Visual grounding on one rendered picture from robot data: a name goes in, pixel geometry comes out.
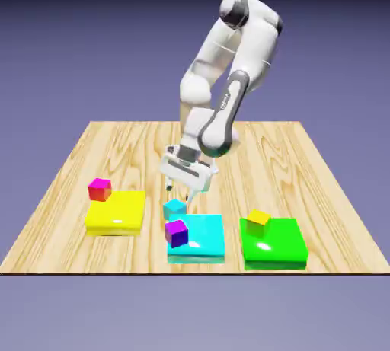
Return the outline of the small cyan cube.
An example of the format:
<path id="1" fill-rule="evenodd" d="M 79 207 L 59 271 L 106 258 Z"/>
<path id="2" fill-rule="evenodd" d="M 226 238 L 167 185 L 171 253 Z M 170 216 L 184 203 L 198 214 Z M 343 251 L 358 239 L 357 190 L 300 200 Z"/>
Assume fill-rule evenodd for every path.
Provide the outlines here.
<path id="1" fill-rule="evenodd" d="M 171 215 L 186 214 L 187 204 L 179 199 L 171 199 L 163 205 L 163 216 L 166 221 Z"/>

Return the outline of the large yellow box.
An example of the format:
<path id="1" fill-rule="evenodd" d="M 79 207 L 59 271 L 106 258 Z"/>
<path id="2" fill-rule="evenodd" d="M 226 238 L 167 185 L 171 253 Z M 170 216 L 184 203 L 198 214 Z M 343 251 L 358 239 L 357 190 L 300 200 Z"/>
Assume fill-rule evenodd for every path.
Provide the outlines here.
<path id="1" fill-rule="evenodd" d="M 139 235 L 145 208 L 145 191 L 113 191 L 104 202 L 92 201 L 85 218 L 87 235 Z"/>

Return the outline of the small red cube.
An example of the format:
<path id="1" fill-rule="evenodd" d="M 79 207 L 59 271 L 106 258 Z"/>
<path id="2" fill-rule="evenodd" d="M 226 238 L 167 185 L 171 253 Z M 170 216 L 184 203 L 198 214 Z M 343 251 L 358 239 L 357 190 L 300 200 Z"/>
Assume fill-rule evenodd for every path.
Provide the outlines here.
<path id="1" fill-rule="evenodd" d="M 88 185 L 89 199 L 104 202 L 112 193 L 111 181 L 103 178 L 95 178 Z"/>

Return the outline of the large cyan box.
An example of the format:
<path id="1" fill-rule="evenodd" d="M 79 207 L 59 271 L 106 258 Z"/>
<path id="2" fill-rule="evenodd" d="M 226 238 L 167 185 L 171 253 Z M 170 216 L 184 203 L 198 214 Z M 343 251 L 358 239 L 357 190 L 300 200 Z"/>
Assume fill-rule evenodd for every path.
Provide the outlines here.
<path id="1" fill-rule="evenodd" d="M 181 220 L 187 226 L 188 242 L 172 247 L 167 241 L 169 263 L 224 263 L 225 237 L 222 216 L 220 214 L 178 214 L 170 215 L 169 223 Z"/>

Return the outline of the large green box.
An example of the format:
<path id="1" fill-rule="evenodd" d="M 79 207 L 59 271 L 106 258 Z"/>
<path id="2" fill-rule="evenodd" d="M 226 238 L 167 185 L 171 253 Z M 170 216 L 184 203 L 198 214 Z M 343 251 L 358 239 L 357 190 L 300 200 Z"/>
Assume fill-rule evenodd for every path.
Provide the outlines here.
<path id="1" fill-rule="evenodd" d="M 298 222 L 270 218 L 262 230 L 240 218 L 241 251 L 246 270 L 304 270 L 308 248 Z"/>

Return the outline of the small purple cube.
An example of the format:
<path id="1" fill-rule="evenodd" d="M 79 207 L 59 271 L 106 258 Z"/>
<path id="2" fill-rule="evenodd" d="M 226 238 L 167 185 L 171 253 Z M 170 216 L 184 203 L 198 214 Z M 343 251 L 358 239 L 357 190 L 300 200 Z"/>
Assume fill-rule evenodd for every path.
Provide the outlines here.
<path id="1" fill-rule="evenodd" d="M 165 224 L 165 239 L 171 248 L 180 247 L 188 243 L 188 227 L 182 219 Z"/>

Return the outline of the small yellow cube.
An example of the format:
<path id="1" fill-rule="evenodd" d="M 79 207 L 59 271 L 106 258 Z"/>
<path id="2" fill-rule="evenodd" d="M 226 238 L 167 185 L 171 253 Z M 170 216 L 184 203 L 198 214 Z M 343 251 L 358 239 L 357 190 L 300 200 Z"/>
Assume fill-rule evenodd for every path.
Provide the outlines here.
<path id="1" fill-rule="evenodd" d="M 271 215 L 260 210 L 252 210 L 247 217 L 246 232 L 255 237 L 262 237 L 267 231 Z"/>

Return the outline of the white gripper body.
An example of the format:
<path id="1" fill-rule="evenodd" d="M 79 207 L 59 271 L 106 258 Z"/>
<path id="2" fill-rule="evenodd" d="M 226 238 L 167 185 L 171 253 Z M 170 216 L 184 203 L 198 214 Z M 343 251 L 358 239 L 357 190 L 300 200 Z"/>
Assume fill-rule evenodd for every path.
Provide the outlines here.
<path id="1" fill-rule="evenodd" d="M 190 189 L 198 190 L 199 193 L 208 191 L 212 177 L 219 173 L 215 164 L 209 166 L 202 161 L 190 163 L 170 152 L 163 154 L 160 171 L 165 178 L 169 177 L 173 181 L 173 186 L 174 182 L 182 183 Z"/>

